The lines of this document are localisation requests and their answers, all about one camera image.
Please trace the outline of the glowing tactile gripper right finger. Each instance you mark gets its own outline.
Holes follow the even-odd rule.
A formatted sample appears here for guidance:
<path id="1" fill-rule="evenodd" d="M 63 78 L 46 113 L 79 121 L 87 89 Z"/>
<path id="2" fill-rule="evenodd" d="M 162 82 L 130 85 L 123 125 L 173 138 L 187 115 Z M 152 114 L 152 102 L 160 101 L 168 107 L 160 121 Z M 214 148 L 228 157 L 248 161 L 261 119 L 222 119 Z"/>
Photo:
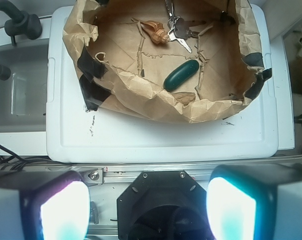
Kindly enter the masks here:
<path id="1" fill-rule="evenodd" d="M 206 209 L 217 240 L 302 240 L 302 163 L 219 165 Z"/>

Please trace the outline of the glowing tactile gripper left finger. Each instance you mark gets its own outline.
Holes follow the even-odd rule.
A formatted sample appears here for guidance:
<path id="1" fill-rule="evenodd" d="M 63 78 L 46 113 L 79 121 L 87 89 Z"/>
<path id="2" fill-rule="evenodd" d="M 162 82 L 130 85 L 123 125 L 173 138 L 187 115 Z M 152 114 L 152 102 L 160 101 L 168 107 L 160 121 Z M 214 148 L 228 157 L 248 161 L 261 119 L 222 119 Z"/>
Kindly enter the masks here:
<path id="1" fill-rule="evenodd" d="M 0 171 L 0 240 L 82 240 L 90 195 L 76 171 Z"/>

